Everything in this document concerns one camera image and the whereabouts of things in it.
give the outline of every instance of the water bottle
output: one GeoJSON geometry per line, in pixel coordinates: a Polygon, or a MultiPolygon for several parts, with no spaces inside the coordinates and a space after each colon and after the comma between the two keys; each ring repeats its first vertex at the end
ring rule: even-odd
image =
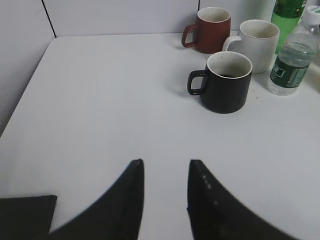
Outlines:
{"type": "Polygon", "coordinates": [[[307,0],[276,0],[271,22],[277,25],[280,29],[280,36],[275,53],[279,52],[282,44],[289,33],[297,25],[304,9],[307,0]]]}
{"type": "Polygon", "coordinates": [[[267,88],[279,96],[293,94],[315,57],[320,42],[320,6],[308,6],[302,21],[286,38],[270,73],[267,88]]]}

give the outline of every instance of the black mug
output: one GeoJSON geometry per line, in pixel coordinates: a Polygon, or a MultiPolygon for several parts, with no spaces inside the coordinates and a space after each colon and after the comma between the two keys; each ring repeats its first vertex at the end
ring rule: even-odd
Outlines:
{"type": "Polygon", "coordinates": [[[230,114],[245,105],[251,74],[249,58],[233,51],[220,51],[209,57],[205,70],[190,73],[187,89],[190,95],[200,95],[207,109],[230,114]],[[196,77],[203,77],[201,88],[192,89],[191,83],[196,77]]]}

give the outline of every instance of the bottle label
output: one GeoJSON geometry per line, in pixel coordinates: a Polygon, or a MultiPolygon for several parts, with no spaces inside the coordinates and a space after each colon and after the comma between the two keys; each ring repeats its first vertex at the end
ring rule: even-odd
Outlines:
{"type": "Polygon", "coordinates": [[[282,18],[300,18],[307,0],[276,0],[273,12],[282,18]]]}
{"type": "Polygon", "coordinates": [[[277,57],[270,73],[270,79],[280,87],[287,89],[296,88],[304,78],[308,67],[290,66],[277,57]]]}

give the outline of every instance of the mug rim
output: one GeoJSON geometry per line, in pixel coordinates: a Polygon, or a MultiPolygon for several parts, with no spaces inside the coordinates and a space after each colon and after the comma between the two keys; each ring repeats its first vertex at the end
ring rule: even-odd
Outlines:
{"type": "Polygon", "coordinates": [[[231,18],[231,13],[230,13],[228,10],[226,10],[226,9],[224,9],[224,8],[222,8],[222,7],[218,7],[218,6],[208,6],[208,7],[203,7],[203,8],[201,8],[201,9],[199,9],[198,12],[196,13],[196,16],[197,16],[199,19],[201,19],[202,21],[204,21],[204,22],[213,23],[213,24],[218,24],[218,23],[223,23],[223,22],[225,22],[225,21],[228,21],[228,20],[231,18]],[[201,10],[204,10],[204,9],[219,9],[219,10],[223,10],[223,11],[225,11],[225,12],[227,12],[227,13],[229,14],[229,17],[226,18],[226,19],[224,19],[224,20],[222,20],[222,21],[208,21],[208,20],[205,20],[205,19],[203,19],[202,17],[199,16],[199,12],[200,12],[201,10]]]}
{"type": "Polygon", "coordinates": [[[219,76],[220,78],[223,78],[223,79],[232,79],[232,80],[242,79],[242,78],[250,75],[250,74],[252,73],[252,69],[253,69],[253,65],[252,65],[251,60],[250,60],[247,56],[245,56],[245,55],[243,55],[243,54],[241,54],[241,53],[235,52],[235,51],[218,51],[218,52],[212,54],[212,55],[208,58],[208,60],[206,61],[206,66],[207,66],[207,68],[209,69],[209,71],[210,71],[211,73],[219,76]],[[241,56],[242,58],[246,59],[246,60],[250,63],[250,70],[249,70],[246,74],[244,74],[244,75],[242,75],[242,76],[237,76],[237,77],[228,77],[228,76],[222,76],[222,75],[218,74],[217,72],[215,72],[215,71],[211,68],[211,66],[209,65],[209,61],[210,61],[213,57],[215,57],[215,56],[217,56],[217,55],[221,55],[221,54],[225,54],[225,55],[226,55],[226,54],[229,54],[229,55],[238,55],[238,56],[241,56]]]}
{"type": "Polygon", "coordinates": [[[267,40],[267,39],[277,38],[277,37],[280,35],[280,29],[279,29],[279,27],[278,27],[277,25],[275,25],[274,23],[272,23],[272,22],[270,22],[270,21],[261,20],[261,19],[249,19],[249,20],[243,21],[243,22],[240,24],[240,26],[239,26],[239,30],[240,30],[241,33],[243,33],[244,35],[246,35],[247,37],[252,38],[252,39],[261,39],[261,40],[265,39],[265,40],[267,40]],[[271,36],[271,37],[256,37],[256,36],[251,36],[251,35],[245,33],[245,32],[242,30],[243,25],[244,25],[245,23],[247,23],[247,22],[263,22],[263,23],[270,24],[270,25],[274,26],[274,27],[277,29],[277,34],[274,35],[274,36],[271,36]]]}

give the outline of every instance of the red mug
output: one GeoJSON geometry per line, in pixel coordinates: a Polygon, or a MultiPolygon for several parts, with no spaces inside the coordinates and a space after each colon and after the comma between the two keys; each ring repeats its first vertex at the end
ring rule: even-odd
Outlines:
{"type": "Polygon", "coordinates": [[[184,29],[181,43],[185,48],[195,47],[199,52],[214,54],[222,51],[230,36],[231,14],[220,7],[205,7],[197,12],[195,24],[184,29]],[[193,33],[193,41],[186,43],[187,34],[193,33]]]}

